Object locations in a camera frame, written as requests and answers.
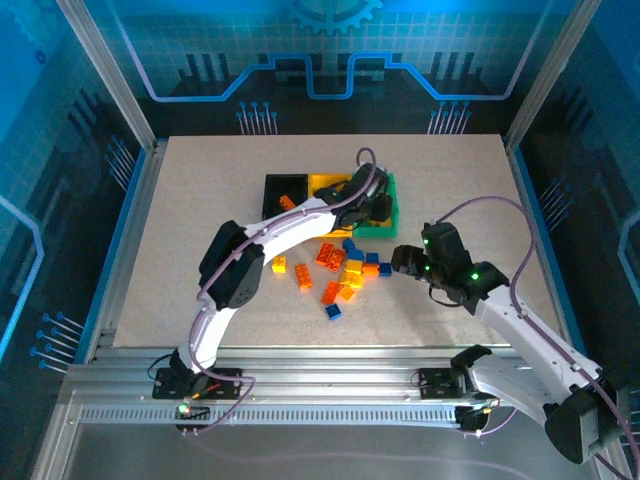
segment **yellow tray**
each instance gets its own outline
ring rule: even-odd
[[[317,190],[333,185],[334,183],[342,182],[343,180],[350,180],[351,176],[350,173],[310,173],[308,182],[309,198],[313,197],[313,194],[316,193]],[[330,237],[353,237],[353,231],[335,230],[328,235],[324,235],[322,238]]]

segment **yellow lego brick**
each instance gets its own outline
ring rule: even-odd
[[[340,274],[340,283],[342,285],[349,285],[355,290],[360,290],[364,285],[364,277],[359,273],[342,272]]]
[[[350,302],[351,300],[353,300],[353,296],[356,294],[356,291],[351,288],[349,285],[343,285],[342,288],[340,289],[340,293],[338,293],[338,295],[340,295],[340,298],[344,299],[347,302]]]
[[[360,274],[362,273],[362,262],[360,260],[347,260],[344,271]]]
[[[273,257],[273,260],[271,261],[271,269],[273,270],[273,273],[286,273],[287,257],[284,255]]]

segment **glass panel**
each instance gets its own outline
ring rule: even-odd
[[[104,156],[120,173],[131,167],[119,149],[114,160],[112,135],[134,156],[139,146],[54,1],[0,1],[0,9],[0,478],[22,479],[125,196]],[[131,172],[121,173],[126,188]],[[35,235],[18,217],[33,221]]]
[[[636,395],[638,18],[638,2],[602,2],[521,145],[587,352],[622,368],[636,382]],[[638,398],[633,401],[632,419],[640,422]]]
[[[262,480],[596,478],[590,464],[558,455],[544,430],[521,414],[482,440],[406,426],[234,425],[208,433],[192,440],[176,438],[169,425],[81,425],[65,479],[170,480],[187,471],[188,478]]]
[[[167,136],[502,133],[574,2],[88,3]]]

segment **cable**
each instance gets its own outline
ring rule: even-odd
[[[360,160],[362,152],[367,152],[371,156],[371,167],[372,168],[371,168],[371,171],[369,172],[367,180],[364,182],[364,184],[353,195],[351,195],[348,198],[346,198],[346,199],[344,199],[344,200],[342,200],[342,201],[340,201],[338,203],[335,203],[333,205],[326,205],[324,207],[315,207],[315,208],[310,208],[310,209],[302,209],[302,210],[292,211],[291,213],[283,215],[280,218],[276,218],[271,223],[266,225],[262,230],[258,231],[256,234],[254,234],[251,237],[247,238],[247,240],[242,242],[240,244],[240,246],[238,246],[235,250],[233,250],[229,254],[229,256],[220,264],[220,266],[216,269],[216,271],[213,272],[213,275],[211,275],[209,280],[207,280],[207,282],[200,289],[200,292],[198,293],[196,299],[199,302],[201,302],[203,306],[200,309],[200,312],[198,313],[196,318],[194,319],[193,324],[191,325],[191,330],[189,332],[189,356],[191,357],[191,361],[193,362],[193,364],[204,375],[206,375],[209,378],[213,378],[214,380],[218,380],[218,381],[221,381],[221,382],[238,382],[239,381],[239,382],[242,382],[243,384],[245,384],[245,383],[249,384],[249,387],[247,388],[247,390],[238,398],[236,403],[234,403],[229,408],[229,410],[227,410],[225,412],[225,414],[222,415],[218,420],[216,420],[212,424],[207,425],[206,427],[200,429],[200,431],[199,431],[200,433],[207,432],[207,431],[211,430],[212,428],[217,427],[218,425],[223,423],[225,420],[227,420],[229,417],[231,417],[233,412],[240,406],[240,404],[251,393],[251,391],[253,390],[253,387],[255,386],[255,383],[256,383],[256,379],[254,377],[228,377],[226,375],[218,375],[218,374],[215,374],[213,372],[210,372],[205,367],[203,367],[202,364],[200,364],[200,362],[196,358],[196,354],[195,354],[195,350],[194,350],[195,349],[195,343],[196,343],[196,337],[197,337],[196,332],[200,332],[201,331],[202,324],[203,324],[205,318],[207,317],[207,313],[208,313],[209,309],[210,308],[215,308],[215,306],[211,304],[210,300],[206,299],[205,294],[207,293],[209,288],[211,288],[211,285],[213,285],[213,283],[218,279],[218,277],[220,277],[222,272],[224,272],[224,270],[231,264],[231,262],[238,255],[240,255],[255,240],[257,240],[259,237],[262,237],[262,236],[266,235],[267,233],[269,233],[271,230],[273,230],[278,225],[280,225],[282,223],[285,223],[285,222],[290,222],[291,220],[294,220],[294,219],[296,219],[298,217],[306,217],[309,214],[331,212],[331,210],[335,210],[337,208],[340,208],[340,207],[343,207],[345,205],[348,205],[349,203],[351,203],[354,200],[356,200],[360,195],[365,193],[367,191],[367,189],[369,188],[369,186],[371,185],[371,182],[373,181],[373,177],[374,177],[374,175],[376,173],[377,159],[376,159],[376,154],[373,152],[373,150],[371,148],[362,147],[362,148],[360,148],[360,150],[358,150],[358,153],[356,154],[356,164],[358,165],[358,167],[360,167],[362,165],[362,162]],[[193,429],[192,433],[194,435],[197,435],[198,431],[196,429]]]
[[[517,299],[517,296],[516,296],[516,283],[520,279],[520,275],[522,274],[524,268],[526,267],[527,263],[531,259],[531,256],[533,255],[533,251],[535,249],[535,244],[536,244],[535,235],[534,235],[534,229],[533,229],[533,222],[529,218],[529,215],[527,214],[525,209],[522,208],[522,206],[519,205],[518,203],[516,203],[513,200],[510,200],[508,198],[500,197],[498,195],[487,195],[487,196],[472,198],[470,200],[467,200],[466,202],[462,202],[460,205],[458,205],[457,207],[455,207],[454,209],[452,209],[451,211],[447,212],[445,215],[440,217],[438,220],[436,220],[436,223],[440,223],[440,222],[446,220],[451,215],[453,215],[454,213],[458,212],[459,210],[467,207],[468,205],[471,205],[471,204],[477,203],[477,202],[487,201],[487,200],[497,200],[497,201],[500,201],[500,202],[503,202],[503,203],[507,203],[507,204],[511,205],[512,207],[516,208],[524,216],[524,218],[525,218],[525,220],[527,222],[527,227],[529,228],[529,234],[531,236],[531,243],[529,244],[529,249],[527,250],[527,254],[524,256],[524,259],[520,263],[520,266],[516,269],[516,272],[513,274],[513,278],[511,280],[511,285],[509,286],[509,297],[511,299],[511,303],[513,304],[514,308],[516,309],[516,312],[518,312],[518,315],[520,315],[522,317],[522,319],[538,335],[540,335],[544,340],[546,340],[546,342],[549,345],[551,345],[551,347],[553,347],[553,349],[564,360],[566,360],[570,365],[576,365],[577,364],[576,360],[568,352],[566,352],[564,350],[564,348],[562,348],[562,346],[560,344],[558,344],[558,342],[556,342],[551,336],[549,336],[547,334],[547,332],[545,332],[533,320],[531,320],[531,318],[529,317],[529,315],[526,314],[526,312],[523,311],[522,306],[520,306],[520,303],[518,302],[518,299]],[[609,407],[609,409],[613,413],[614,417],[616,418],[618,424],[622,427],[622,430],[624,431],[625,436],[629,440],[629,447],[631,448],[631,452],[633,454],[633,458],[634,458],[634,461],[635,461],[635,464],[636,464],[636,479],[640,480],[640,449],[638,448],[638,444],[636,443],[635,438],[633,437],[633,432],[631,431],[631,428],[629,427],[629,423],[622,416],[622,413],[620,412],[620,410],[618,409],[616,404],[613,402],[613,400],[607,394],[607,392],[605,392],[605,390],[598,384],[598,382],[596,382],[596,380],[593,377],[591,377],[591,375],[589,375],[589,373],[586,372],[583,368],[580,368],[578,370],[578,372],[585,378],[585,380],[589,383],[589,385],[591,385],[591,387],[602,397],[602,399],[607,404],[607,406]],[[602,456],[596,456],[596,458],[598,458],[598,460],[602,461]],[[623,480],[630,480],[628,477],[624,476],[622,473],[620,473],[618,470],[616,470],[615,467],[613,467],[612,465],[609,464],[607,466],[607,464],[605,464],[605,466],[607,468],[611,467],[611,468],[609,468],[609,470],[611,470],[611,472],[614,473],[614,475],[616,475],[618,478],[623,479]]]
[[[411,378],[409,379],[409,384],[410,384],[413,388],[417,388],[417,389],[422,388],[418,383],[415,383],[415,382],[413,381],[413,379],[414,379],[414,378],[416,378],[416,375],[419,375],[419,374],[420,374],[420,372],[417,372],[417,371],[416,371],[416,372],[413,372],[413,375],[411,375]]]
[[[147,377],[149,377],[151,380],[155,382],[156,379],[151,376],[151,369],[155,367],[157,364],[159,364],[162,360],[166,360],[167,358],[170,358],[170,357],[171,357],[171,354],[169,353],[167,355],[161,356],[160,358],[156,358],[154,362],[151,365],[149,365],[149,368],[147,368]]]
[[[511,419],[512,419],[513,417],[515,417],[515,415],[516,415],[516,413],[517,413],[517,412],[518,412],[518,409],[517,409],[517,408],[514,408],[514,409],[511,411],[511,413],[510,413],[509,415],[507,415],[507,418],[505,418],[505,419],[504,419],[502,422],[500,422],[497,426],[495,426],[495,427],[493,427],[493,428],[491,428],[491,429],[489,429],[489,430],[487,430],[487,427],[489,426],[489,421],[487,420],[487,424],[486,424],[486,425],[484,426],[484,428],[483,428],[482,430],[480,430],[479,432],[471,433],[471,432],[465,432],[465,431],[462,431],[462,430],[460,430],[460,429],[458,429],[458,431],[459,431],[460,433],[464,434],[465,436],[466,436],[466,435],[474,435],[474,436],[476,436],[476,437],[478,437],[478,438],[480,438],[480,437],[485,437],[485,436],[487,436],[487,435],[491,435],[492,433],[496,433],[498,430],[502,430],[502,429],[507,425],[507,423],[509,423],[509,422],[511,421]]]
[[[443,307],[447,307],[447,308],[458,308],[462,306],[462,303],[447,303],[447,302],[442,302],[440,300],[436,300],[435,298],[433,298],[433,285],[429,284],[429,298],[431,300],[433,300],[434,302],[436,302],[438,305],[442,305]]]

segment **green tray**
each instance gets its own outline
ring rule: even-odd
[[[398,207],[398,195],[396,193],[396,179],[389,174],[389,188],[387,193],[393,198],[391,218],[384,223],[367,222],[356,228],[354,238],[395,238],[398,236],[398,223],[400,221],[400,208]]]

